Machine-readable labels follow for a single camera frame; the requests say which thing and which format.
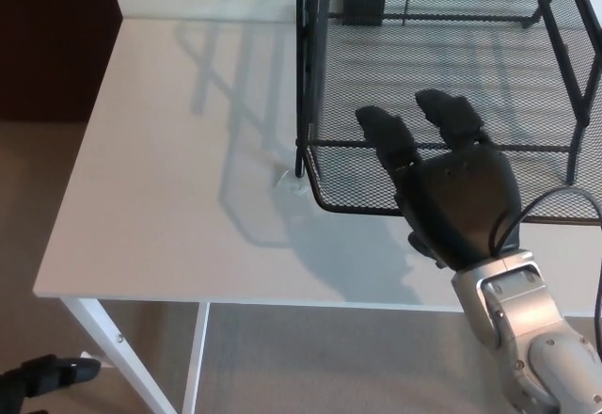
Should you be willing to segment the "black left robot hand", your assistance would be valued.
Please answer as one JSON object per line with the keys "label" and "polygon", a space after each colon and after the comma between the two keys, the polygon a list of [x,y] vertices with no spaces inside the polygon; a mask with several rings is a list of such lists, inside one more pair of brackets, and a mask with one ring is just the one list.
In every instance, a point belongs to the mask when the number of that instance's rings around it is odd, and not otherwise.
{"label": "black left robot hand", "polygon": [[1,374],[1,413],[20,413],[26,398],[86,383],[102,368],[95,358],[58,358],[46,355]]}

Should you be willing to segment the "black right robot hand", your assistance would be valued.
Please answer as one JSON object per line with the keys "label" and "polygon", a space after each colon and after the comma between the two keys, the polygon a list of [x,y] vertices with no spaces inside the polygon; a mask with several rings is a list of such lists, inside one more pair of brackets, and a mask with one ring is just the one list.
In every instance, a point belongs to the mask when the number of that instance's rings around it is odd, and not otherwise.
{"label": "black right robot hand", "polygon": [[415,95],[448,151],[423,158],[403,120],[377,106],[356,119],[395,187],[410,243],[455,272],[519,249],[521,198],[511,165],[464,96],[438,89]]}

